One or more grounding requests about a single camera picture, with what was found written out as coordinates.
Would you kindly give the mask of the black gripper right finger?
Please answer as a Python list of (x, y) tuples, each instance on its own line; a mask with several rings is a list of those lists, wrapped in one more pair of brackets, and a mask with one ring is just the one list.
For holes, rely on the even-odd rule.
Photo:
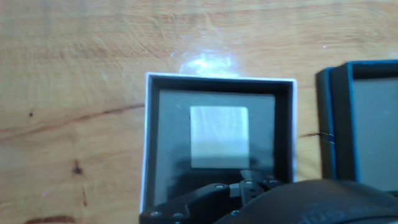
[(240, 174), (243, 180), (229, 185), (229, 197), (241, 205), (246, 205), (260, 194), (285, 184), (280, 180), (264, 176), (258, 170), (241, 170)]

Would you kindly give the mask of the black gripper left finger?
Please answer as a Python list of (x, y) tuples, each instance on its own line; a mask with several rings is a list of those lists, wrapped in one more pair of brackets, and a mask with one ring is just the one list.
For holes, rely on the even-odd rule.
[(238, 184), (210, 184), (145, 209), (139, 215), (139, 224), (215, 223), (240, 205)]

